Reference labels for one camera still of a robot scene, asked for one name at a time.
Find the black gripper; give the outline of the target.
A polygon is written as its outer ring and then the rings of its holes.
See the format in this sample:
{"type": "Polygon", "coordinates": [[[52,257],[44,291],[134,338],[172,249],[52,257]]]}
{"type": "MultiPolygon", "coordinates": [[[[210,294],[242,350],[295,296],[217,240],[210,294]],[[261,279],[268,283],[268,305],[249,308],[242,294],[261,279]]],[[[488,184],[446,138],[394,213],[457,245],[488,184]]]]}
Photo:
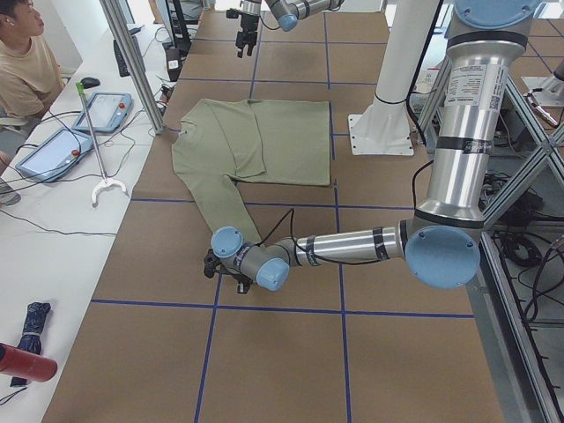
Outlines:
{"type": "Polygon", "coordinates": [[[236,292],[238,294],[246,294],[248,292],[247,286],[251,286],[253,284],[253,280],[243,274],[236,274],[234,275],[234,278],[238,284],[236,292]]]}
{"type": "Polygon", "coordinates": [[[237,56],[243,58],[245,46],[247,56],[253,55],[256,46],[259,16],[251,14],[241,15],[241,30],[237,33],[237,56]]]}

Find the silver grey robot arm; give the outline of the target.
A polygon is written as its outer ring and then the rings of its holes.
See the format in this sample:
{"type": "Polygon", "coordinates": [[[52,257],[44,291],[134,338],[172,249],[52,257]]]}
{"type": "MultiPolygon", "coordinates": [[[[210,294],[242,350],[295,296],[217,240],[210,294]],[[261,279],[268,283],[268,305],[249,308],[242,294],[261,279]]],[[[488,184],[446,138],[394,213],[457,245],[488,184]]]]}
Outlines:
{"type": "Polygon", "coordinates": [[[479,237],[485,217],[479,197],[510,65],[526,49],[534,1],[457,1],[446,56],[450,64],[444,115],[426,198],[411,219],[349,233],[287,237],[269,247],[241,232],[216,230],[204,274],[235,278],[241,293],[252,284],[276,291],[297,266],[363,265],[406,261],[428,286],[451,289],[479,269],[479,237]]]}
{"type": "MultiPolygon", "coordinates": [[[[278,23],[278,29],[283,32],[292,31],[300,20],[307,19],[322,11],[337,11],[344,1],[265,1],[268,9],[278,23]]],[[[239,9],[229,9],[226,16],[229,19],[239,19],[241,29],[238,31],[235,46],[237,56],[243,58],[243,54],[252,56],[253,49],[257,44],[259,21],[261,20],[261,7],[263,1],[249,0],[240,1],[239,9]]]]}

